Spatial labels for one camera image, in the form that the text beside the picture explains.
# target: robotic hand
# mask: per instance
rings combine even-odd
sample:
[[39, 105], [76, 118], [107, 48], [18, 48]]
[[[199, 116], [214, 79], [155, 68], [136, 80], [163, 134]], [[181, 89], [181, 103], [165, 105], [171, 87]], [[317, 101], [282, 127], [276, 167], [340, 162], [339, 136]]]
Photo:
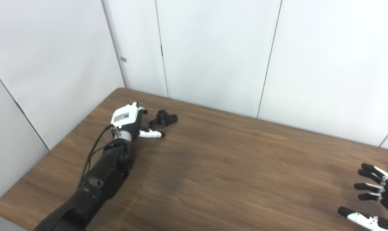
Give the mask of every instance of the robotic hand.
[[[358, 195], [362, 201], [374, 200], [380, 202], [388, 210], [388, 173], [370, 164], [362, 164], [358, 170], [361, 176], [370, 178], [379, 185], [356, 183], [357, 190], [369, 190], [370, 192]], [[388, 220], [379, 217], [371, 217], [362, 212], [355, 212], [346, 207], [340, 207], [338, 213], [350, 221], [355, 222], [372, 231], [388, 231]]]
[[114, 112], [111, 119], [111, 124], [114, 126], [112, 130], [114, 139], [122, 138], [131, 142], [132, 139], [136, 139], [139, 136], [145, 138], [164, 137], [164, 132], [141, 127], [141, 116], [142, 114], [147, 114], [148, 111], [143, 107], [137, 106], [138, 102], [134, 102]]
[[[134, 164], [132, 140], [137, 137], [160, 138], [164, 132], [141, 127], [141, 116], [147, 113], [138, 103], [117, 109], [88, 155], [78, 188], [64, 204], [42, 220], [34, 231], [86, 231], [103, 204], [113, 198]], [[91, 157], [104, 132], [111, 129], [113, 140], [103, 146], [102, 156], [91, 167]]]

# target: black cable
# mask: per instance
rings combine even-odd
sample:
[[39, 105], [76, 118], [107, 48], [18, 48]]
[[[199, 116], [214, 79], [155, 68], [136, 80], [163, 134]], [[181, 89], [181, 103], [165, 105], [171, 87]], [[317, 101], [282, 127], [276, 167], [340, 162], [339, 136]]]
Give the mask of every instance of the black cable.
[[109, 130], [110, 128], [114, 127], [113, 124], [110, 124], [109, 126], [107, 126], [106, 128], [104, 128], [104, 130], [101, 132], [100, 136], [97, 138], [97, 140], [95, 141], [90, 153], [88, 154], [88, 157], [87, 159], [85, 160], [85, 163], [84, 163], [84, 167], [82, 168], [82, 172], [81, 172], [81, 176], [80, 176], [80, 180], [78, 181], [78, 185], [77, 185], [77, 188], [79, 188], [82, 184], [82, 180], [84, 178], [84, 174], [85, 174], [85, 170], [87, 169], [87, 164], [89, 162], [89, 160], [91, 159], [91, 156], [93, 155], [94, 153], [94, 149], [95, 147], [97, 146], [98, 142], [100, 141], [101, 137], [104, 135], [104, 133], [106, 133], [107, 130]]
[[95, 151], [91, 154], [90, 158], [88, 159], [88, 170], [90, 170], [90, 168], [91, 168], [91, 158], [94, 156], [94, 154], [96, 154], [98, 151], [100, 151], [100, 150], [103, 149], [103, 148], [105, 148], [105, 146], [102, 146], [101, 148], [98, 148], [97, 150], [95, 150]]

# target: wood grain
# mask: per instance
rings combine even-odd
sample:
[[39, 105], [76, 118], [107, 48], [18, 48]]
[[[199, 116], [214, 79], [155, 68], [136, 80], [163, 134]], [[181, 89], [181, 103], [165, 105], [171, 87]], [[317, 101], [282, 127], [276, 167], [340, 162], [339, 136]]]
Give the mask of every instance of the wood grain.
[[[113, 111], [138, 101], [178, 114], [162, 139], [138, 139], [121, 190], [89, 231], [362, 230], [339, 206], [388, 218], [352, 185], [362, 162], [388, 171], [388, 150], [128, 89], [117, 89], [0, 199], [0, 216], [32, 230], [75, 191]], [[110, 141], [107, 133], [100, 145]]]

